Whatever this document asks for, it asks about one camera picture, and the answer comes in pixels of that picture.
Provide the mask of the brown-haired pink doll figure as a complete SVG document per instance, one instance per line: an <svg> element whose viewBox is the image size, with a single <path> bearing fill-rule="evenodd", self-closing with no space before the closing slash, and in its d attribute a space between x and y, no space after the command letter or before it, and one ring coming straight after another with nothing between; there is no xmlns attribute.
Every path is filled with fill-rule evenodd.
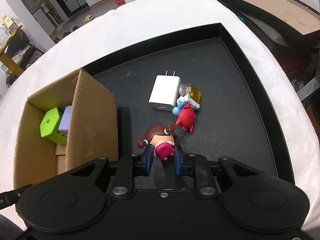
<svg viewBox="0 0 320 240"><path fill-rule="evenodd" d="M137 141L138 148L144 148L148 145L153 147L153 155L161 162L168 161L175 152L175 125L157 124L149 127L144 138Z"/></svg>

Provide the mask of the brown cardboard box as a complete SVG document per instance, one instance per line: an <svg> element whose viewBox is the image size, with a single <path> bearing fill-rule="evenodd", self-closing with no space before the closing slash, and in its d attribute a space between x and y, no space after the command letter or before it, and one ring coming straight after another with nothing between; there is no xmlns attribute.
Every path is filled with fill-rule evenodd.
<svg viewBox="0 0 320 240"><path fill-rule="evenodd" d="M72 107L67 144L40 135L46 111ZM31 95L17 134L14 188L38 184L98 157L118 159L116 97L83 69Z"/></svg>

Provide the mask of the lavender box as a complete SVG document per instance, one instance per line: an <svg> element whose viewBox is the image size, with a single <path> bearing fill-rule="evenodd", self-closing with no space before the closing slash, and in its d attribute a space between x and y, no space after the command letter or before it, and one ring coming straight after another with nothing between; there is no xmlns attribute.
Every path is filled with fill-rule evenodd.
<svg viewBox="0 0 320 240"><path fill-rule="evenodd" d="M69 131L69 122L71 119L71 112L72 112L72 105L66 106L65 110L61 116L58 130L59 130L59 132L63 133L64 135L67 135L68 131Z"/></svg>

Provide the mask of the green hexagonal box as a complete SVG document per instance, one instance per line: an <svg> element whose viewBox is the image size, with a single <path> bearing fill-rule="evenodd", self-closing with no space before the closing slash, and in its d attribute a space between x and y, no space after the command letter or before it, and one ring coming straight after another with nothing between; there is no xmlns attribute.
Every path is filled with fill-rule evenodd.
<svg viewBox="0 0 320 240"><path fill-rule="evenodd" d="M48 110L40 123L40 135L60 146L65 146L67 136L59 131L61 118L62 113L57 107Z"/></svg>

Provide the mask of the red crab toy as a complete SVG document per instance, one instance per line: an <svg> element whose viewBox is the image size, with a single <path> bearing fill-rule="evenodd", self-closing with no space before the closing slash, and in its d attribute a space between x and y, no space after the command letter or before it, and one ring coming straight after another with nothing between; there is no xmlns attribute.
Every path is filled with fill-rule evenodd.
<svg viewBox="0 0 320 240"><path fill-rule="evenodd" d="M172 113L177 116L175 126L181 126L184 132L192 134L194 131L196 115L192 106L189 104L189 101L181 99L177 103L177 106L172 109Z"/></svg>

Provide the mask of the amber perfume bottle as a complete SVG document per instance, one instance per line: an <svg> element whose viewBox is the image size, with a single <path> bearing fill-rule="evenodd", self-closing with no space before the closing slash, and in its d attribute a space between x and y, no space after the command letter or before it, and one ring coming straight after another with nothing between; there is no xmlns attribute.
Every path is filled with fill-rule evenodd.
<svg viewBox="0 0 320 240"><path fill-rule="evenodd" d="M178 92L177 105L187 102L193 109L200 109L201 92L193 84L180 84Z"/></svg>

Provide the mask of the white USB charger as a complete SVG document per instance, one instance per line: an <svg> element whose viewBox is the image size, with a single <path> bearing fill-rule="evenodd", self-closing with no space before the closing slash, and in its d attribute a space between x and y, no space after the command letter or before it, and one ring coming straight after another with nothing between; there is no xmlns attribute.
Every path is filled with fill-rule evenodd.
<svg viewBox="0 0 320 240"><path fill-rule="evenodd" d="M175 75L157 75L149 98L149 105L154 109L172 111L179 97L178 88L181 78Z"/></svg>

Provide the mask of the black shallow tray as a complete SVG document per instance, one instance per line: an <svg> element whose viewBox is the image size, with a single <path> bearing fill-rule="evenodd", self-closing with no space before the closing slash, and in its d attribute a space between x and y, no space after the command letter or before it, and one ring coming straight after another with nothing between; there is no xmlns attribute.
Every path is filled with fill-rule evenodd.
<svg viewBox="0 0 320 240"><path fill-rule="evenodd" d="M176 129L185 153L209 160L229 156L267 174L295 181L279 119L252 64L219 23L135 42L89 63L85 71L110 90L118 107L119 155L139 153L137 141L170 111L149 98L160 74L176 74L201 91L194 131Z"/></svg>

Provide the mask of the yellow slipper left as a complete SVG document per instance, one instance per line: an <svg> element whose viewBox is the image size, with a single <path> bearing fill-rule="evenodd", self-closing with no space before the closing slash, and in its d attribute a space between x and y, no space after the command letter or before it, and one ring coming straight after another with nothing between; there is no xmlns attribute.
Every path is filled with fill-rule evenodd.
<svg viewBox="0 0 320 240"><path fill-rule="evenodd" d="M87 15L85 17L85 19L83 20L84 23L87 23L87 22L91 22L93 19L95 19L95 16L94 15Z"/></svg>

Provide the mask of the yellow wooden shelf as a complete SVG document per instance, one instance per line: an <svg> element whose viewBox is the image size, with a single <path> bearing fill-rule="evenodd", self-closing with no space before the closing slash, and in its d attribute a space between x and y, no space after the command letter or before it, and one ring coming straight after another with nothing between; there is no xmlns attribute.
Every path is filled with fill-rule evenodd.
<svg viewBox="0 0 320 240"><path fill-rule="evenodd" d="M33 55L38 52L44 54L30 43L21 27L15 30L1 47L1 67L8 70L5 83L9 88L18 77L31 65Z"/></svg>

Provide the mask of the black framed cork board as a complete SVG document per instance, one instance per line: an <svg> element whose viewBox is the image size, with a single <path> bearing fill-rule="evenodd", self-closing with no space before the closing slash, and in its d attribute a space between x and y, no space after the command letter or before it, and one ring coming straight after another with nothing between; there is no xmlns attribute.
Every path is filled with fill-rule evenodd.
<svg viewBox="0 0 320 240"><path fill-rule="evenodd" d="M319 12L299 0L218 0L266 23L292 45L319 45Z"/></svg>

